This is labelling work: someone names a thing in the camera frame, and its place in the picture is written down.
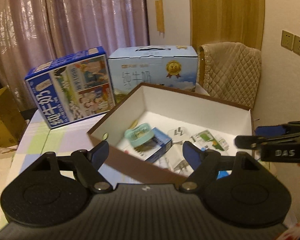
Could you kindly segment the brown cardboard shipping box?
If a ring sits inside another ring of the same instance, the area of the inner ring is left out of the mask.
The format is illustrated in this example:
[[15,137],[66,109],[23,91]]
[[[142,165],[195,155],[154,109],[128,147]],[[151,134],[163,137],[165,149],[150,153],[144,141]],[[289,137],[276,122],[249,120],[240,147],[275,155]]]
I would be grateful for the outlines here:
[[9,88],[0,89],[0,147],[17,145],[25,129],[26,121]]

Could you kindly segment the brown open cardboard box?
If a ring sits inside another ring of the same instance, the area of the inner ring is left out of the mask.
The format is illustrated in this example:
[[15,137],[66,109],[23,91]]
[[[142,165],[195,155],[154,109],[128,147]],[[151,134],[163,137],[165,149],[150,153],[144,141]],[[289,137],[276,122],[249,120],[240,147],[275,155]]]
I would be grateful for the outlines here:
[[93,145],[106,134],[110,145],[106,165],[143,184],[180,185],[185,176],[142,161],[119,149],[124,132],[133,124],[148,123],[162,132],[184,127],[190,135],[208,129],[221,135],[235,154],[234,138],[252,135],[253,114],[250,108],[160,85],[141,83],[87,132]]

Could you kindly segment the dark blue milk carton box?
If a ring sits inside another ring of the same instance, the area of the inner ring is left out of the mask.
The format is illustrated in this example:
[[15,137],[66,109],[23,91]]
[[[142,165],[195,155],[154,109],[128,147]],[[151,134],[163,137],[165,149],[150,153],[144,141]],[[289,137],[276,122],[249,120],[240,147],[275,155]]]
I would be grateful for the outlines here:
[[34,67],[25,83],[50,129],[105,114],[115,106],[102,46]]

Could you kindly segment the checkered tablecloth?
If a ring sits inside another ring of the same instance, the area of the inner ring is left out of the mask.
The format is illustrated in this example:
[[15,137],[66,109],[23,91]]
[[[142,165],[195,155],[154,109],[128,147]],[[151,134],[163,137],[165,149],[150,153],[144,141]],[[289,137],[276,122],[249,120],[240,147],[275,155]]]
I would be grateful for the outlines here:
[[45,152],[51,151],[62,156],[75,150],[93,148],[87,132],[102,117],[103,115],[60,128],[49,129],[41,113],[36,111],[12,159],[6,185]]

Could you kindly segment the blue ointment tube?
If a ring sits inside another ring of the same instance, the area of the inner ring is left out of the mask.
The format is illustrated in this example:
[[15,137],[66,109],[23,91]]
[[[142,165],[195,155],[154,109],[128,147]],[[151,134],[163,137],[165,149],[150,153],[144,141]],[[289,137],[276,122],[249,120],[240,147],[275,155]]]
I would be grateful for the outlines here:
[[231,174],[231,171],[219,171],[218,175],[217,175],[217,180],[221,179],[221,178],[224,178],[224,177],[227,177],[230,174]]

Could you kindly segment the blue white medicine box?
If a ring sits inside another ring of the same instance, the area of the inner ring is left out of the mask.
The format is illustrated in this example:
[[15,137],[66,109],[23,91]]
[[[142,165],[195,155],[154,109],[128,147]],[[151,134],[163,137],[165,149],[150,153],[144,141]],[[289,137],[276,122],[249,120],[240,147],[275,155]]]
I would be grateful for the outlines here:
[[145,144],[134,148],[127,139],[122,139],[117,148],[140,160],[154,163],[160,159],[172,146],[172,138],[154,127],[154,137]]

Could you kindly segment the white cube power socket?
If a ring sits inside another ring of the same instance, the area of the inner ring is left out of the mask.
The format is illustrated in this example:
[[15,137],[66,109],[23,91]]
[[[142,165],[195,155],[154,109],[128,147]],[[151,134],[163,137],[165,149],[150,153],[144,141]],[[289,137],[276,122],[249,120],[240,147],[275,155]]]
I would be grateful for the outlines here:
[[181,144],[184,141],[188,141],[191,137],[190,133],[185,127],[177,127],[170,129],[167,135],[172,139],[174,144]]

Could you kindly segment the quilted beige chair cover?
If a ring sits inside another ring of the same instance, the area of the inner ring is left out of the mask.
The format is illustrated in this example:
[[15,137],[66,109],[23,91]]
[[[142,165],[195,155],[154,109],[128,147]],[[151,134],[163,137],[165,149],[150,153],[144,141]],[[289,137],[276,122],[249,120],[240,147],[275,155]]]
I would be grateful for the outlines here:
[[239,42],[199,46],[197,83],[209,96],[254,107],[261,77],[261,51]]

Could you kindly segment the green white medicine box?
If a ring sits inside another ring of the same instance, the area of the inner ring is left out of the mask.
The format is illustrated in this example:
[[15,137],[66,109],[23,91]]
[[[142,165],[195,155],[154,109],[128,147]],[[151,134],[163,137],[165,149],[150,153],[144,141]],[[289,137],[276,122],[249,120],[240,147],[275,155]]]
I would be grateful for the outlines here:
[[193,144],[202,151],[210,149],[222,153],[229,149],[229,144],[223,137],[218,134],[213,135],[209,130],[194,134],[191,138],[193,139]]

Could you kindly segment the pink curtain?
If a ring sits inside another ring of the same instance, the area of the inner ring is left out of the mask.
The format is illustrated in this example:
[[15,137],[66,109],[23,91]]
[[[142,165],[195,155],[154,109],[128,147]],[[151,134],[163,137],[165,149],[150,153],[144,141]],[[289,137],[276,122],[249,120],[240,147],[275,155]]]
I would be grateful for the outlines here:
[[0,0],[0,82],[21,111],[34,107],[31,68],[97,46],[147,44],[146,0]]

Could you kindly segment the white usb charger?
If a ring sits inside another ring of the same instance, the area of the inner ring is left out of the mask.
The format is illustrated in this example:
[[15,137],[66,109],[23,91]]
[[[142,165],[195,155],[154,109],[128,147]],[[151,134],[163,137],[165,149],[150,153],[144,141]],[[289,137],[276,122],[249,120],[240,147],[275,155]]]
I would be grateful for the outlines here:
[[193,169],[185,160],[182,145],[174,144],[164,155],[168,169],[172,172],[188,176]]

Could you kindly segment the mint green handheld fan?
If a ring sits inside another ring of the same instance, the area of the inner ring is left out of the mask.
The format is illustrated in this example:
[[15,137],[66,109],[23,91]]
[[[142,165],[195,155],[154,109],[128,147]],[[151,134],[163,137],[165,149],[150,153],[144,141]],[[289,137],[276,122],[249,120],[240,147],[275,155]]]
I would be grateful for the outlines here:
[[148,123],[140,124],[133,129],[128,129],[125,131],[125,138],[129,141],[133,148],[145,144],[153,137],[154,132]]

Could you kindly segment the light blue milk carton box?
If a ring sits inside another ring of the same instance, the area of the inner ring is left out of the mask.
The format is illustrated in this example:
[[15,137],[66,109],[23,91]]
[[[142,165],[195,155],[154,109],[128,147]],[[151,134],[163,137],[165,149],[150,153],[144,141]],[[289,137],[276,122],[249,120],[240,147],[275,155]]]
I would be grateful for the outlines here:
[[193,91],[198,55],[192,46],[119,48],[108,57],[111,85],[119,103],[140,83]]

